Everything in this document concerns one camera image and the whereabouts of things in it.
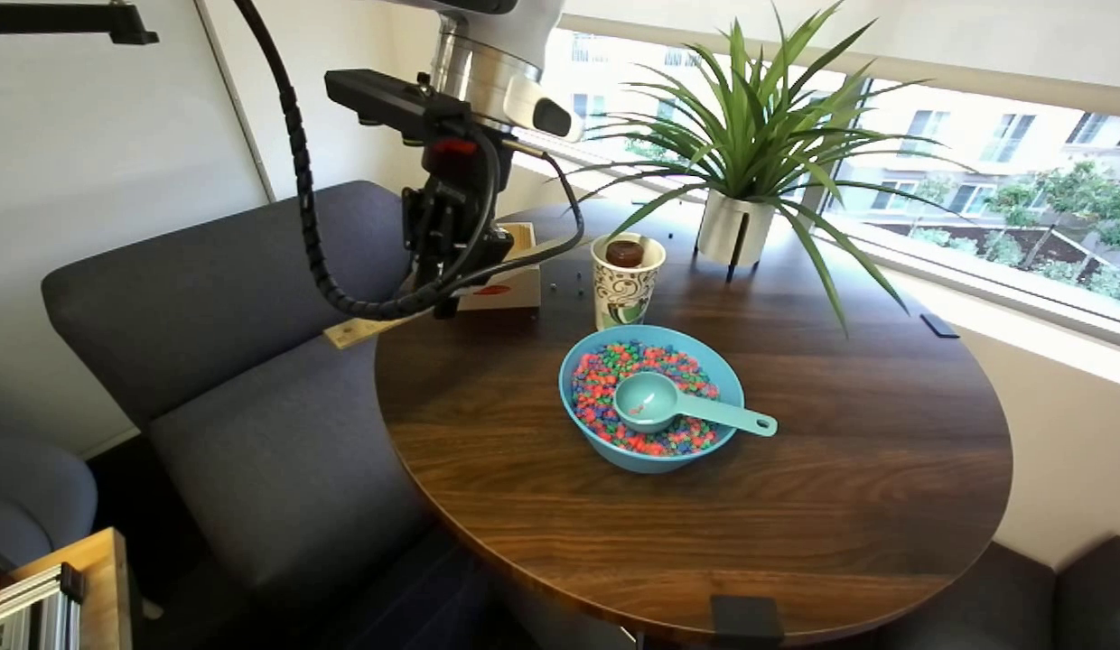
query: spider plant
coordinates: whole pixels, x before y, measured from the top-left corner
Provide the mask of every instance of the spider plant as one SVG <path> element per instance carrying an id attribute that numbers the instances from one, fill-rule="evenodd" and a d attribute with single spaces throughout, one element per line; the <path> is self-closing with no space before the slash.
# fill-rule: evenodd
<path id="1" fill-rule="evenodd" d="M 666 110 L 610 110 L 602 121 L 589 126 L 591 139 L 633 139 L 644 155 L 589 169 L 617 172 L 591 194 L 615 183 L 666 180 L 666 192 L 640 202 L 640 208 L 621 219 L 617 230 L 693 192 L 717 192 L 726 198 L 772 206 L 808 251 L 831 309 L 846 328 L 839 281 L 817 244 L 817 233 L 827 233 L 839 248 L 846 248 L 898 305 L 906 303 L 873 268 L 873 260 L 855 248 L 839 224 L 831 224 L 817 206 L 802 202 L 797 194 L 820 192 L 825 198 L 839 202 L 846 189 L 862 189 L 923 202 L 893 183 L 846 180 L 835 172 L 853 155 L 882 155 L 923 136 L 876 135 L 861 126 L 870 96 L 898 90 L 870 88 L 868 66 L 846 71 L 835 90 L 817 88 L 817 74 L 831 70 L 870 27 L 868 21 L 855 33 L 840 37 L 835 47 L 804 59 L 808 44 L 835 11 L 839 5 L 808 15 L 790 33 L 776 15 L 779 47 L 772 54 L 752 49 L 739 21 L 723 33 L 726 61 L 707 47 L 685 44 L 693 70 L 690 80 L 674 80 L 660 70 L 644 66 L 645 80 L 628 84 L 628 90 L 666 104 Z"/>

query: blue bowl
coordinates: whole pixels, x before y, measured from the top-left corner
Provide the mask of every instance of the blue bowl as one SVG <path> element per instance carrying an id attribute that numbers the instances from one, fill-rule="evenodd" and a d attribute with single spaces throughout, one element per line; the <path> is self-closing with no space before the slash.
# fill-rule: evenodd
<path id="1" fill-rule="evenodd" d="M 633 448 L 595 437 L 575 413 L 575 389 L 577 389 L 575 367 L 583 354 L 595 354 L 608 342 L 672 345 L 702 366 L 707 383 L 717 389 L 717 402 L 744 403 L 738 370 L 713 345 L 705 345 L 702 339 L 685 333 L 660 328 L 660 325 L 617 325 L 617 328 L 591 333 L 577 339 L 558 361 L 558 403 L 568 419 L 583 431 L 583 437 L 591 445 L 595 455 L 602 455 L 610 466 L 628 469 L 628 473 L 672 473 L 685 463 L 696 463 L 717 452 L 726 439 L 734 439 L 729 425 L 707 425 L 714 433 L 707 448 L 682 452 L 682 455 L 640 455 Z"/>

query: small cup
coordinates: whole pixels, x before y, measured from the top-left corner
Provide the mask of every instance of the small cup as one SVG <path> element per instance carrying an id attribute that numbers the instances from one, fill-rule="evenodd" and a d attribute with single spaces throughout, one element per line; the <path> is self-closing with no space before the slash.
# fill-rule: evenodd
<path id="1" fill-rule="evenodd" d="M 637 243 L 640 262 L 621 268 L 608 260 L 610 243 Z M 640 230 L 621 230 L 615 239 L 595 239 L 591 251 L 591 301 L 595 301 L 595 328 L 644 320 L 645 303 L 658 289 L 658 269 L 666 268 L 666 244 Z"/>

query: sofa cushion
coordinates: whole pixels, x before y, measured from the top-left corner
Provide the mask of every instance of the sofa cushion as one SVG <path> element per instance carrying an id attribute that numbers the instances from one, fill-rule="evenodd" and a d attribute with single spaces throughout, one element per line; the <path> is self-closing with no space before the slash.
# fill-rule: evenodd
<path id="1" fill-rule="evenodd" d="M 1058 650 L 1120 650 L 1120 537 L 1105 537 L 1058 570 Z"/>
<path id="2" fill-rule="evenodd" d="M 408 269 L 396 194 L 353 180 L 314 206 L 337 281 L 395 295 Z M 59 268 L 44 301 L 138 425 L 342 320 L 307 269 L 297 198 Z"/>
<path id="3" fill-rule="evenodd" d="M 321 609 L 427 523 L 372 361 L 374 342 L 318 334 L 149 431 L 222 570 L 268 608 Z"/>
<path id="4" fill-rule="evenodd" d="M 0 498 L 0 556 L 18 568 L 49 549 L 49 533 L 24 510 Z"/>
<path id="5" fill-rule="evenodd" d="M 1051 597 L 1044 563 L 990 546 L 956 586 L 882 627 L 876 650 L 1049 650 Z"/>

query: potted plant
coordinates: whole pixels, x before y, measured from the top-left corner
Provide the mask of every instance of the potted plant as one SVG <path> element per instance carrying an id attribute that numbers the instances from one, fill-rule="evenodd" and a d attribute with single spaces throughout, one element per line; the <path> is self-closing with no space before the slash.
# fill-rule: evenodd
<path id="1" fill-rule="evenodd" d="M 734 21 L 734 27 L 723 33 L 729 61 L 696 44 L 685 47 L 693 80 L 645 70 L 650 80 L 637 80 L 628 88 L 658 100 L 660 110 L 610 110 L 602 121 L 589 126 L 591 139 L 633 139 L 640 155 L 589 169 L 617 169 L 617 178 L 602 189 L 633 180 L 660 180 L 666 189 L 640 202 L 640 208 L 621 219 L 617 230 L 645 219 L 690 192 L 707 192 L 707 206 L 696 228 L 696 251 L 729 260 L 729 274 L 734 262 L 757 260 L 772 213 L 782 216 L 808 251 L 820 285 L 846 328 L 840 301 L 831 268 L 820 255 L 817 230 L 846 248 L 898 305 L 902 301 L 870 262 L 870 255 L 855 248 L 853 239 L 825 213 L 802 202 L 802 194 L 825 192 L 827 198 L 840 198 L 846 189 L 862 189 L 919 202 L 919 194 L 906 194 L 893 183 L 840 180 L 835 169 L 853 155 L 876 151 L 876 143 L 884 148 L 923 136 L 876 135 L 861 126 L 862 104 L 884 94 L 868 84 L 868 70 L 846 71 L 835 90 L 813 88 L 817 71 L 839 61 L 870 27 L 861 25 L 804 61 L 802 54 L 835 11 L 839 5 L 808 15 L 790 33 L 776 15 L 779 47 L 772 54 L 748 49 L 744 27 Z"/>

